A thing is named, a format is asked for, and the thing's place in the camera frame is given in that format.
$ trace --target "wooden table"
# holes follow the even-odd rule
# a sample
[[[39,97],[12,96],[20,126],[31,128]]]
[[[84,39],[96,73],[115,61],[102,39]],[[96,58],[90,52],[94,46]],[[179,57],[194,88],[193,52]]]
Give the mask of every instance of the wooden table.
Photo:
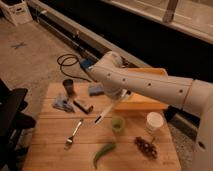
[[[50,84],[44,99],[32,143],[23,166],[23,170],[69,170],[89,171],[93,167],[93,157],[107,142],[115,141],[117,147],[98,161],[99,171],[176,171],[181,170],[179,160],[172,142],[168,126],[159,130],[154,142],[158,151],[156,160],[148,159],[134,144],[134,139],[141,136],[146,140],[152,137],[145,130],[147,112],[122,111],[126,127],[122,134],[115,135],[110,126],[114,112],[109,113],[98,125],[94,119],[109,104],[105,95],[89,97],[87,83],[75,83],[75,92],[80,98],[94,105],[91,114],[85,115],[75,107],[75,113],[69,114],[53,109],[51,104],[59,92],[64,92],[60,83]],[[80,118],[84,123],[74,138],[74,144],[68,151],[64,150],[66,139]]]

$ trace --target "fork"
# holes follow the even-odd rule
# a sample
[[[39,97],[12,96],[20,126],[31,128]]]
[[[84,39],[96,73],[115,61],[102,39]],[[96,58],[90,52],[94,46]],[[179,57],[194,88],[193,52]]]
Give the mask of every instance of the fork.
[[[72,146],[73,140],[74,140],[74,136],[75,136],[76,132],[78,131],[79,127],[81,126],[81,124],[83,123],[83,121],[84,121],[83,119],[80,119],[80,121],[78,122],[77,126],[75,127],[75,129],[74,129],[74,131],[72,133],[72,136],[67,138],[67,141],[66,141],[65,147],[64,147],[65,150],[70,149],[70,147]]]

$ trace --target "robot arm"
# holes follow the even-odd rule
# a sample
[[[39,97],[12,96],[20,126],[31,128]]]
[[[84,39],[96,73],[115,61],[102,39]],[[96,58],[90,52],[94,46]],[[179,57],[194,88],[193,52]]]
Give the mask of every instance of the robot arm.
[[[208,133],[213,130],[213,84],[190,78],[130,72],[121,66],[120,55],[108,52],[89,68],[89,72],[103,84],[106,95],[111,98],[119,97],[121,90],[127,89],[201,117],[192,170],[212,170],[213,135]]]

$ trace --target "green chili pepper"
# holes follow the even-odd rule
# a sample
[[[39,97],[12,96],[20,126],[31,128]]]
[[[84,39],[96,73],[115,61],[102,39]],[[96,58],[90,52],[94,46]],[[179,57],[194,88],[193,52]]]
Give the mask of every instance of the green chili pepper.
[[[93,159],[93,165],[95,169],[97,169],[97,162],[100,159],[101,156],[105,155],[109,151],[113,150],[116,147],[116,144],[114,142],[107,143],[104,145],[95,155]]]

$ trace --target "plastic cup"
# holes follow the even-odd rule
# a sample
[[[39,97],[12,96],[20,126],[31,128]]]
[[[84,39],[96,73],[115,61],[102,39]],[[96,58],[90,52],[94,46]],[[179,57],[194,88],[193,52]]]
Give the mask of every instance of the plastic cup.
[[[112,130],[115,133],[121,133],[125,127],[125,119],[118,115],[113,115],[111,119]]]
[[[66,79],[63,81],[63,86],[66,90],[66,93],[68,97],[72,96],[74,94],[74,85],[72,79]]]
[[[164,120],[160,113],[150,112],[146,118],[146,128],[150,134],[154,134],[163,126]]]

